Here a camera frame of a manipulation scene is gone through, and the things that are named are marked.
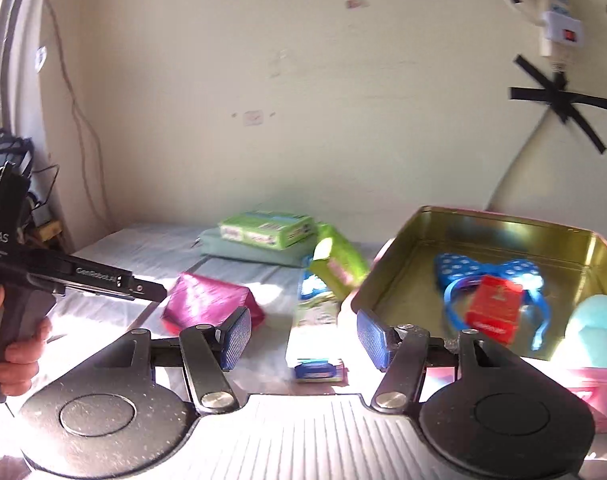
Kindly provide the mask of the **person's left hand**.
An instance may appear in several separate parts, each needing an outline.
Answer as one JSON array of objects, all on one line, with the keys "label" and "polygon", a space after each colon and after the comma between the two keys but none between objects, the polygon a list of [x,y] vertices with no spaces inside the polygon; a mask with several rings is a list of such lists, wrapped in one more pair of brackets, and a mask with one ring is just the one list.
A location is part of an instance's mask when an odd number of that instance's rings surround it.
[{"label": "person's left hand", "polygon": [[41,290],[0,285],[0,403],[30,389],[52,330],[46,315],[53,306],[54,298]]}]

